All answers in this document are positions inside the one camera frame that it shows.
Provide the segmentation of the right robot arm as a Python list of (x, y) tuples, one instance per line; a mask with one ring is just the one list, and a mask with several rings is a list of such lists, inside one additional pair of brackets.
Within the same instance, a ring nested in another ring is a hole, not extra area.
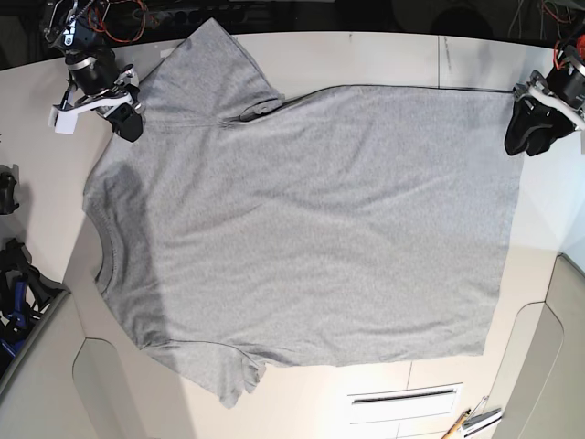
[(48, 126), (73, 134), (85, 112), (95, 112), (128, 142), (143, 133), (143, 106), (134, 65), (121, 67), (106, 41), (102, 19), (110, 1), (47, 1), (42, 21), (50, 48), (59, 50), (68, 72), (67, 89), (49, 113)]

